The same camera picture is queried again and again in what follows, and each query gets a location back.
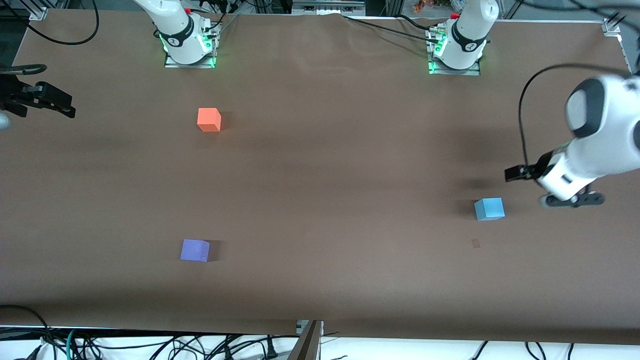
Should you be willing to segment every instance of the brown table surface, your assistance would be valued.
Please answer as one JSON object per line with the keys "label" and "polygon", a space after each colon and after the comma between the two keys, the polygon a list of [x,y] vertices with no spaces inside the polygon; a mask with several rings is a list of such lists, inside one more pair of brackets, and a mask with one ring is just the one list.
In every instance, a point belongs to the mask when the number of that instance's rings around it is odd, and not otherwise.
{"label": "brown table surface", "polygon": [[[79,40],[93,22],[34,24]],[[164,69],[153,30],[102,11],[85,45],[27,33],[15,64],[49,69],[24,81],[72,94],[77,117],[29,110],[0,133],[1,302],[53,325],[640,340],[640,172],[598,180],[603,206],[561,210],[502,173],[522,162],[534,72],[625,68],[600,25],[496,23],[479,77],[429,75],[424,42],[338,15],[240,16],[212,70]],[[571,138],[564,102],[592,74],[532,85],[532,159]],[[197,128],[200,107],[222,132]],[[483,197],[506,218],[476,221]],[[221,241],[220,261],[181,261],[184,238]]]}

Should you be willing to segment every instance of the metal mounting plate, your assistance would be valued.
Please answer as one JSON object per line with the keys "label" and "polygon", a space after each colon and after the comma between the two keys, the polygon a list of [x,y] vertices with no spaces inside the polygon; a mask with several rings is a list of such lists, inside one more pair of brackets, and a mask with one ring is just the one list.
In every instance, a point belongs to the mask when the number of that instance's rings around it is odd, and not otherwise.
{"label": "metal mounting plate", "polygon": [[[211,20],[205,19],[204,26],[211,26]],[[209,30],[205,35],[212,36],[211,39],[207,41],[207,44],[211,44],[213,50],[206,54],[200,61],[197,61],[192,64],[181,64],[175,62],[169,54],[164,57],[164,67],[170,69],[213,69],[216,67],[216,59],[218,58],[218,47],[220,46],[220,30],[222,28],[222,24],[216,25],[214,28]]]}
{"label": "metal mounting plate", "polygon": [[604,203],[604,196],[598,192],[576,194],[575,197],[575,201],[561,201],[551,194],[546,194],[540,197],[540,204],[544,208],[578,208],[579,206],[602,205]]}
{"label": "metal mounting plate", "polygon": [[[446,33],[446,29],[444,24],[438,24],[431,30],[425,30],[424,34],[426,38],[434,38],[436,40],[445,40],[443,39]],[[427,43],[427,59],[429,61],[429,73],[430,74],[443,74],[443,75],[468,75],[468,76],[478,76],[480,75],[480,62],[476,60],[476,62],[468,69],[465,70],[457,70],[452,69],[442,62],[438,57],[436,57],[433,53],[436,51],[436,47],[439,44],[434,44],[432,42]]]}

